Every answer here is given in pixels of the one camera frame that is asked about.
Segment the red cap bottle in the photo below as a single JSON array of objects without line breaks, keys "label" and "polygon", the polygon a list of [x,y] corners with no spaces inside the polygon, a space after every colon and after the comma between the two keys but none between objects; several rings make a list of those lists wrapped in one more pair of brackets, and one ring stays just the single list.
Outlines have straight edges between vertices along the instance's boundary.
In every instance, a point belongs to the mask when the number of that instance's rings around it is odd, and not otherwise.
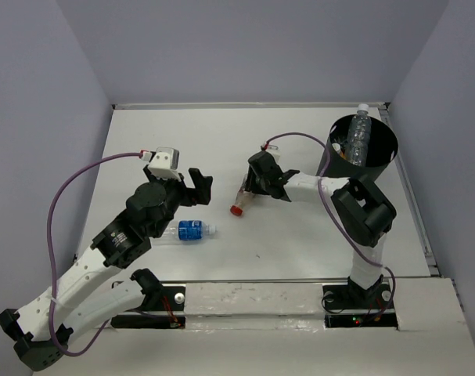
[{"label": "red cap bottle", "polygon": [[246,189],[247,175],[243,177],[243,181],[239,187],[236,195],[236,199],[233,205],[230,207],[230,212],[237,217],[240,217],[244,213],[244,209],[253,203],[255,194]]}]

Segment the blue label water bottle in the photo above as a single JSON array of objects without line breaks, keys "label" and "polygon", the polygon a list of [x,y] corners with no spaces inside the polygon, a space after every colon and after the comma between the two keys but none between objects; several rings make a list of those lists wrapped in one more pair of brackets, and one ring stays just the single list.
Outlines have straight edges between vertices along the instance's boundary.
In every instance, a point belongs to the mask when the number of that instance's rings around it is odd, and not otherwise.
[{"label": "blue label water bottle", "polygon": [[201,220],[174,221],[164,231],[160,240],[165,244],[201,242],[217,233],[215,225]]}]

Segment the orange juice bottle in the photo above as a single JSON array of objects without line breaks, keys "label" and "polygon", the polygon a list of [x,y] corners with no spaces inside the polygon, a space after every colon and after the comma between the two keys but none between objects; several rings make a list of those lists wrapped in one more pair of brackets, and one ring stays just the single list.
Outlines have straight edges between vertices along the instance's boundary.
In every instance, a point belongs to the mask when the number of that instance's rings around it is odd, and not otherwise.
[{"label": "orange juice bottle", "polygon": [[340,155],[340,157],[342,157],[343,159],[346,158],[345,154],[344,154],[344,149],[342,148],[342,146],[339,143],[333,143],[332,147]]}]

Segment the clear unlabeled bottle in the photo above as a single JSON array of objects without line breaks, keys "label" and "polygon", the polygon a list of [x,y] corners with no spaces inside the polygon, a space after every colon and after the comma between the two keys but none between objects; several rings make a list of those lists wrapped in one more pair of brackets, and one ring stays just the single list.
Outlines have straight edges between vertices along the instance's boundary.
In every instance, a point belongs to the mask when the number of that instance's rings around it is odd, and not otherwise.
[{"label": "clear unlabeled bottle", "polygon": [[369,105],[361,103],[358,105],[357,113],[351,119],[345,148],[345,157],[353,165],[365,167],[371,130],[372,119],[369,116]]}]

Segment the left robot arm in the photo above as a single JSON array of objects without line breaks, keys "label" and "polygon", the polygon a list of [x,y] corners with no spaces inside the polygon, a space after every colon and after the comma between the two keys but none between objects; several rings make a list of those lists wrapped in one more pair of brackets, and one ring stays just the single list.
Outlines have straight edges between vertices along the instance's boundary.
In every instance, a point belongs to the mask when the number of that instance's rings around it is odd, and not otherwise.
[{"label": "left robot arm", "polygon": [[168,179],[148,168],[143,171],[147,182],[58,280],[25,306],[0,313],[2,330],[14,341],[20,361],[32,371],[51,367],[68,354],[73,340],[119,313],[166,304],[164,287],[149,269],[138,269],[129,280],[93,295],[151,248],[151,240],[163,235],[179,207],[211,201],[213,179],[197,168],[189,169],[193,187],[186,186],[181,174]]}]

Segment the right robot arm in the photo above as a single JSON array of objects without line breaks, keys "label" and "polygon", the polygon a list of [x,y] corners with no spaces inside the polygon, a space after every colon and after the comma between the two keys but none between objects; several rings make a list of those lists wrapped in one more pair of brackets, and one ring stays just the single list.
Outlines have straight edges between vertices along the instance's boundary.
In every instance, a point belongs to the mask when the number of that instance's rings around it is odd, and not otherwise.
[{"label": "right robot arm", "polygon": [[283,171],[277,158],[260,151],[248,159],[246,190],[287,202],[322,203],[352,246],[348,301],[367,306],[383,281],[383,245],[397,216],[395,207],[367,176],[329,178]]}]

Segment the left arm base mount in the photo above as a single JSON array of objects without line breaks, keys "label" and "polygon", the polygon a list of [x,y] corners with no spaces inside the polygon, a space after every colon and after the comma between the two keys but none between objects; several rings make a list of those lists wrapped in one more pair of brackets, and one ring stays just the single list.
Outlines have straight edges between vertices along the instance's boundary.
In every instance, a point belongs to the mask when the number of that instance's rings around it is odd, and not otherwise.
[{"label": "left arm base mount", "polygon": [[130,277],[146,292],[142,304],[117,314],[114,329],[184,329],[185,286],[162,284],[149,269],[137,269]]}]

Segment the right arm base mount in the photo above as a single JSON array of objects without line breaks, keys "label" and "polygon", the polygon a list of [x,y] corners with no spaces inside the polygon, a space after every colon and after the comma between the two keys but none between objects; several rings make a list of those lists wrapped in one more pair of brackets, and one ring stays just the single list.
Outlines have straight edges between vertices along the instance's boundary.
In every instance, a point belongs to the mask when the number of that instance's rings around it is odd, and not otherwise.
[{"label": "right arm base mount", "polygon": [[356,302],[348,293],[346,284],[328,284],[322,287],[321,306],[325,313],[324,324],[328,329],[391,327],[398,329],[398,319],[391,303],[383,313],[390,298],[390,285],[383,283],[376,295],[363,302]]}]

